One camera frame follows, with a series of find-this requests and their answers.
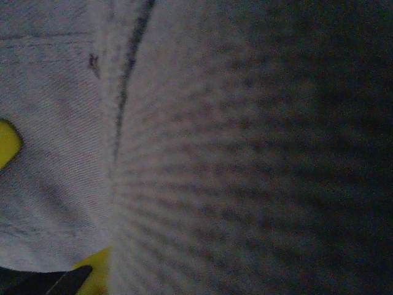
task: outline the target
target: black scissors blade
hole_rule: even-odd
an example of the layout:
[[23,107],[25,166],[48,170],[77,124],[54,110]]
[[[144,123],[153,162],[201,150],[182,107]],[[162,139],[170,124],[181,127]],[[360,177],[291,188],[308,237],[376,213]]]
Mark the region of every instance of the black scissors blade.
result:
[[45,295],[76,295],[92,270],[92,266],[84,265],[64,273]]

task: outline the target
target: yellow handle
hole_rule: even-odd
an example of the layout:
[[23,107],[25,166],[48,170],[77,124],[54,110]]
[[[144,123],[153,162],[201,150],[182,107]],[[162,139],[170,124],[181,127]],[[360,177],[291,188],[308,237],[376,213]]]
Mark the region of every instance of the yellow handle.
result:
[[93,267],[92,272],[78,290],[76,295],[106,295],[107,294],[107,276],[108,276],[108,257],[110,248],[89,256],[74,266],[78,267],[89,265]]
[[3,168],[20,150],[22,140],[6,120],[0,120],[0,169]]

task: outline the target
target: seam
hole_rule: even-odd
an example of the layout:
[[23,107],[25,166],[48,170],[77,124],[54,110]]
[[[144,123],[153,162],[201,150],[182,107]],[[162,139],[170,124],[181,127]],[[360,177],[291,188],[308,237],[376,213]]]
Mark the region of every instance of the seam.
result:
[[135,29],[129,38],[127,42],[127,47],[130,49],[128,52],[128,61],[125,65],[125,71],[124,75],[122,77],[122,86],[121,86],[121,91],[120,91],[120,97],[121,101],[119,104],[119,110],[117,113],[117,118],[116,118],[116,137],[115,137],[115,150],[114,150],[114,161],[115,164],[117,162],[117,155],[119,153],[119,145],[120,145],[120,138],[121,138],[121,133],[122,133],[122,125],[123,125],[123,113],[124,113],[124,107],[127,101],[127,83],[130,80],[132,70],[134,68],[134,65],[136,63],[136,54],[139,49],[139,45],[142,41],[142,37],[145,31],[145,28],[147,26],[147,23],[149,22],[151,11],[153,10],[155,4],[155,0],[148,0],[145,2],[144,7],[142,8],[142,14],[138,18]]

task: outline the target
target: gray sweater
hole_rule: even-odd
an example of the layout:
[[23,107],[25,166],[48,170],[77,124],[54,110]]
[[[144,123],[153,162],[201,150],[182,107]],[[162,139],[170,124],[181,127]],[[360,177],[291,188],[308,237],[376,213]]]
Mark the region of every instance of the gray sweater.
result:
[[111,294],[391,292],[392,6],[324,2],[92,2]]

